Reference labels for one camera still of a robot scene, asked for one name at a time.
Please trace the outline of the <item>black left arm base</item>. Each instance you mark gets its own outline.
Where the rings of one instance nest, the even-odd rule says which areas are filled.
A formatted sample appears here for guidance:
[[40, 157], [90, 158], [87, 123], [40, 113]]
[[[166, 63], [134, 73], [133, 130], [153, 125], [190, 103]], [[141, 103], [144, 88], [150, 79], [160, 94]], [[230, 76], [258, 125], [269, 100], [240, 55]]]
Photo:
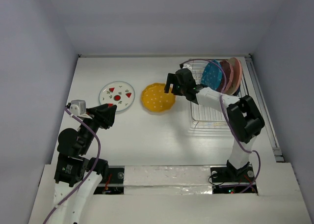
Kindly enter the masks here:
[[109, 167], [108, 175], [96, 187], [95, 195], [123, 195], [125, 167]]

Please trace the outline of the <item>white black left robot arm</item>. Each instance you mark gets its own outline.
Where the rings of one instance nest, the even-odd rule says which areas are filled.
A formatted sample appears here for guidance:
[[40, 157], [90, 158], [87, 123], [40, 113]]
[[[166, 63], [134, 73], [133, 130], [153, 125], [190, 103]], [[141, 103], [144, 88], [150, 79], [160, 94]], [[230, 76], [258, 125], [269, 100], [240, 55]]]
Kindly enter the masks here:
[[81, 221], [96, 187], [108, 178], [108, 162], [100, 158], [101, 142], [96, 133], [113, 126], [116, 110], [114, 104], [87, 108], [84, 100], [65, 106], [64, 111], [80, 126], [59, 133], [52, 210], [44, 223]]

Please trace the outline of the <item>yellow dotted plate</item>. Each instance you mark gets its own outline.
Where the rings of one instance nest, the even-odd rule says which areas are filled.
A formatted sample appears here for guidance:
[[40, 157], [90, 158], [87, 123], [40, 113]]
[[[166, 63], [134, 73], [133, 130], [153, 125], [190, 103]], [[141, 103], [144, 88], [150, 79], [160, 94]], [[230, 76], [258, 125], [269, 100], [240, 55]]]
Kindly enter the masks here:
[[176, 96], [171, 92], [165, 93], [166, 84], [153, 83], [148, 85], [141, 93], [142, 106], [150, 112], [161, 113], [172, 108]]

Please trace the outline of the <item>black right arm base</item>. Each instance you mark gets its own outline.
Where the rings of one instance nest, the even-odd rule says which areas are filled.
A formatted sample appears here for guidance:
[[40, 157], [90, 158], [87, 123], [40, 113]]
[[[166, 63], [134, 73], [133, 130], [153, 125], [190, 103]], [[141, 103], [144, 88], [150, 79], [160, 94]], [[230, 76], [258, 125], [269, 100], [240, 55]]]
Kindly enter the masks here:
[[234, 173], [228, 167], [211, 167], [209, 182], [214, 185], [223, 185], [227, 183], [252, 182], [255, 178], [253, 168], [249, 166], [240, 173]]

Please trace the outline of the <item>white watermelon pattern plate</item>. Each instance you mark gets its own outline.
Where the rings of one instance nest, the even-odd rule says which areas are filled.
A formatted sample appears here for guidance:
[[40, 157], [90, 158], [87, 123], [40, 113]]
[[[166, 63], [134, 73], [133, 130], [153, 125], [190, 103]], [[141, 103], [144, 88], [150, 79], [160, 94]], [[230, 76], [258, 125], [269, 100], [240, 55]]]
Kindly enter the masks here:
[[116, 105], [117, 112], [123, 112], [130, 108], [134, 100], [134, 88], [124, 81], [114, 81], [106, 84], [99, 94], [100, 104]]

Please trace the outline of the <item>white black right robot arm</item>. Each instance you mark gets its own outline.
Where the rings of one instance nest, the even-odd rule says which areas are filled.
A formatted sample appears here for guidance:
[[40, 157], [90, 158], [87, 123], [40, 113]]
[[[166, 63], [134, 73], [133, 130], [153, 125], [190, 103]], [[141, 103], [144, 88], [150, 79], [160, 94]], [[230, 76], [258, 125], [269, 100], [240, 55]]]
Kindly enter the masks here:
[[264, 119], [254, 101], [245, 95], [236, 97], [217, 92], [204, 84], [196, 84], [189, 69], [183, 68], [167, 75], [165, 93], [184, 96], [188, 101], [210, 107], [223, 113], [234, 136], [231, 155], [227, 160], [226, 176], [237, 181], [249, 164], [249, 154], [256, 137], [265, 126]]

